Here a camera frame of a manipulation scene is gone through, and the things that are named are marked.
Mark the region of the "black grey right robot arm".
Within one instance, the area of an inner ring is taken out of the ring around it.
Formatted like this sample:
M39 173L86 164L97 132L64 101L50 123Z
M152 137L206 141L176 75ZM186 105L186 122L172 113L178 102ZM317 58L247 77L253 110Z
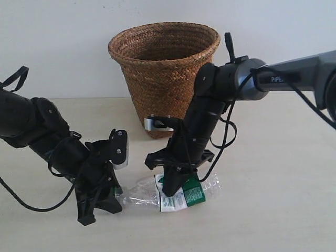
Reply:
M148 168L163 167L163 193L173 196L198 167L218 157L206 149L223 114L230 116L237 101L258 101L272 91L314 95L309 107L335 126L335 51L327 51L276 64L247 56L231 56L222 66L203 65L194 81L194 94L184 118L149 115L147 131L172 131L167 146L150 153Z

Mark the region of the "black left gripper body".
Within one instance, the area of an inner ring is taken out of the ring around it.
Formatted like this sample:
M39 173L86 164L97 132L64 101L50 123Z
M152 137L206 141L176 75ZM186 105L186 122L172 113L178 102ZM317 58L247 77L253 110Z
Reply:
M79 178L75 188L94 188L100 186L102 191L114 190L115 196L122 194L121 185L110 163L112 158L112 141L95 141L84 143L87 151L80 164Z

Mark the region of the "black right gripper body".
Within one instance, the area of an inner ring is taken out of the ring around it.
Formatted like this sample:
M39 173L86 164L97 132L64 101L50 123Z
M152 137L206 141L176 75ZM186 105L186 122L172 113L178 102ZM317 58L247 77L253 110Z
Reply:
M211 162L215 154L206 149L208 138L197 138L187 133L175 132L167 146L149 153L145 165L153 170L157 166L174 166L196 169L204 162Z

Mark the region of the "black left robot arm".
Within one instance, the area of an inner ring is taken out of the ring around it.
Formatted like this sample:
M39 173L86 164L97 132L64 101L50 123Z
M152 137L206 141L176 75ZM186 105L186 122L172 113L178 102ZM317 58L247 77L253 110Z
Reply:
M122 211L115 169L128 162L128 137L125 130L112 129L107 139L80 139L50 100L1 90L1 140L16 149L29 147L47 162L53 176L71 183L77 220L87 226L96 221L96 208L111 214Z

